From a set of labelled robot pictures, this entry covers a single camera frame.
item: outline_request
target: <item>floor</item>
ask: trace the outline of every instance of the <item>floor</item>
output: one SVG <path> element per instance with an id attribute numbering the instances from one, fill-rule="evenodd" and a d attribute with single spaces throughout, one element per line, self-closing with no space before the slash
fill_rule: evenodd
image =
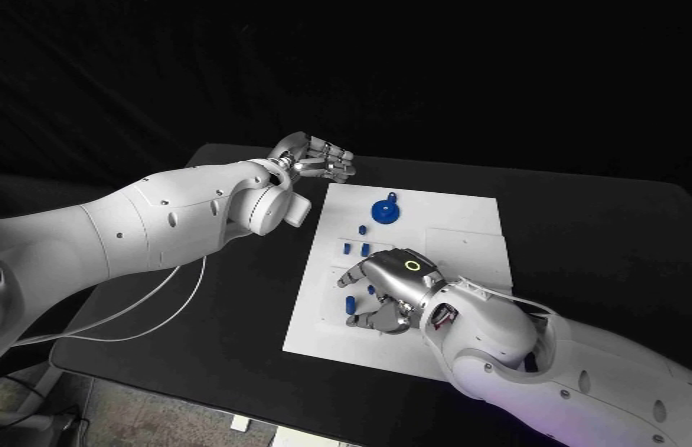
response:
<path id="1" fill-rule="evenodd" d="M 28 370 L 15 376 L 32 382 L 41 372 Z M 26 395 L 24 387 L 0 380 L 3 411 L 13 411 Z M 62 375 L 42 409 L 54 413 L 77 404 L 84 411 L 87 399 L 84 417 L 91 426 L 83 444 L 71 447 L 267 447 L 277 431 L 274 425 L 253 421 L 248 431 L 237 432 L 230 428 L 231 414 L 73 374 Z M 0 432 L 0 447 L 24 445 L 21 429 L 13 430 L 12 435 Z"/>

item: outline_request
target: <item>black background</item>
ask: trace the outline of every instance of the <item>black background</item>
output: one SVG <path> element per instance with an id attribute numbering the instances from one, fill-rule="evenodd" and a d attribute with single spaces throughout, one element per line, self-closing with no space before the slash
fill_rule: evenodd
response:
<path id="1" fill-rule="evenodd" d="M 690 0 L 0 0 L 0 172 L 122 187 L 208 142 L 690 190 Z"/>

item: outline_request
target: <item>table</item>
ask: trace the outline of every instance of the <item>table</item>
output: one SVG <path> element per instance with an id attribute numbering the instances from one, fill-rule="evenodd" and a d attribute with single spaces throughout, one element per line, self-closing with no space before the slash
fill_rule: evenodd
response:
<path id="1" fill-rule="evenodd" d="M 267 154 L 210 144 L 189 165 Z M 357 167 L 362 185 L 496 197 L 515 294 L 692 367 L 678 339 L 692 314 L 692 201 L 678 186 L 375 157 L 357 157 Z M 198 297 L 161 330 L 122 343 L 61 340 L 52 364 L 364 446 L 558 445 L 443 382 L 283 352 L 326 189 L 323 180 L 296 186 L 313 202 L 300 229 L 283 223 L 210 257 Z M 94 334 L 124 337 L 166 319 L 199 267 Z M 165 276 L 101 284 L 74 325 L 124 308 Z"/>

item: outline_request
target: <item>blue knob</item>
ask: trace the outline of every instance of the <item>blue knob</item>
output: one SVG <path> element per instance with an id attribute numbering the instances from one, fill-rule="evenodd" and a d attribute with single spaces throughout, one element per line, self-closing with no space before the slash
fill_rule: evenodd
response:
<path id="1" fill-rule="evenodd" d="M 347 313 L 349 315 L 357 313 L 357 298 L 352 295 L 347 297 Z"/>
<path id="2" fill-rule="evenodd" d="M 397 205 L 397 194 L 390 192 L 387 200 L 375 202 L 372 206 L 372 218 L 381 224 L 391 224 L 400 218 L 400 206 Z"/>

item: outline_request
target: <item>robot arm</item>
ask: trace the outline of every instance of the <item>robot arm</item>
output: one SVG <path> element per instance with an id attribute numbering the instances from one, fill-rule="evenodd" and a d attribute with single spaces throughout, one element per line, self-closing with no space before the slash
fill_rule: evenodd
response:
<path id="1" fill-rule="evenodd" d="M 269 159 L 162 172 L 88 204 L 0 220 L 0 355 L 84 288 L 188 264 L 233 239 L 267 235 L 282 220 L 300 227 L 310 202 L 295 182 L 345 182 L 352 159 L 299 132 Z"/>
<path id="2" fill-rule="evenodd" d="M 396 334 L 420 327 L 469 397 L 573 447 L 692 446 L 692 372 L 656 352 L 554 313 L 527 314 L 468 279 L 437 280 L 408 249 L 371 255 L 339 286 L 364 277 L 383 307 L 348 325 Z"/>

